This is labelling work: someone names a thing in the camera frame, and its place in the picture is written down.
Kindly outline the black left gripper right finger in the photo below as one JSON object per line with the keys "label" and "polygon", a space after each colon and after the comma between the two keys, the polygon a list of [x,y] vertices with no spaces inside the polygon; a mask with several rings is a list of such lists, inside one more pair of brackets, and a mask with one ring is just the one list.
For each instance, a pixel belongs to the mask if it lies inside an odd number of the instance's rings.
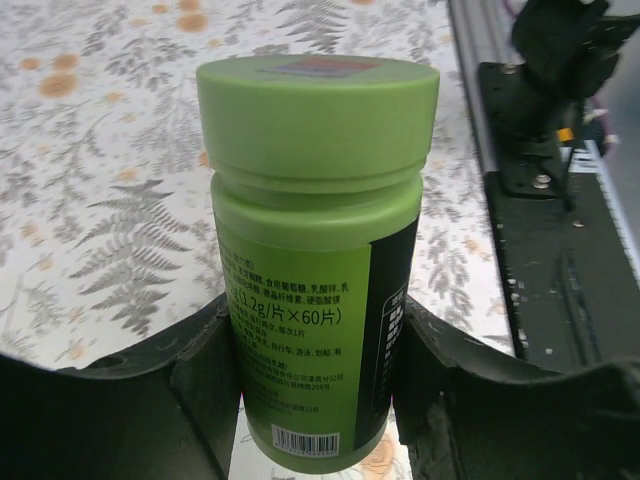
{"label": "black left gripper right finger", "polygon": [[416,479],[635,479],[639,362],[570,373],[506,355],[406,304],[394,377]]}

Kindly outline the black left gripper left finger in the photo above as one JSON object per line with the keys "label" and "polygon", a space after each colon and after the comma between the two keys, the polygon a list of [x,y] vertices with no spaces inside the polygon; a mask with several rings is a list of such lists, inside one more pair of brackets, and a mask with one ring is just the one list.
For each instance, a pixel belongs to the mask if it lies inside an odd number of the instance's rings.
{"label": "black left gripper left finger", "polygon": [[238,418],[227,301],[82,369],[1,359],[5,479],[225,479]]}

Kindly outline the green pill bottle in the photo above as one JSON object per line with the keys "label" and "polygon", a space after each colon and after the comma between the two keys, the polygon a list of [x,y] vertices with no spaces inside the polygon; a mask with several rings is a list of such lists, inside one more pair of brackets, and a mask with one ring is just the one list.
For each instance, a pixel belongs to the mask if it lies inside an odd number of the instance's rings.
{"label": "green pill bottle", "polygon": [[382,438],[423,180],[211,194],[249,431],[277,464],[334,473]]}

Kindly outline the green bottle cap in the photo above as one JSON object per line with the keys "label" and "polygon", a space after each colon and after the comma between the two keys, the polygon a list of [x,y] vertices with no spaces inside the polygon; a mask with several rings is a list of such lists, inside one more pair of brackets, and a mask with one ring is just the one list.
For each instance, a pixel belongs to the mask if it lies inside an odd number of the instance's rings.
{"label": "green bottle cap", "polygon": [[252,181],[389,179],[430,150],[440,73],[403,60],[236,57],[196,70],[214,169]]}

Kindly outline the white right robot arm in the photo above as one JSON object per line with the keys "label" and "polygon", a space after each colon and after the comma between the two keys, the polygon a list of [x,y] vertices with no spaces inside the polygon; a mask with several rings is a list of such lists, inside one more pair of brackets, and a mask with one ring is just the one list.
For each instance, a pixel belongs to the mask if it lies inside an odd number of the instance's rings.
{"label": "white right robot arm", "polygon": [[639,15],[609,15],[608,1],[528,1],[511,44],[523,63],[504,121],[522,137],[544,136],[567,106],[594,96],[613,76]]}

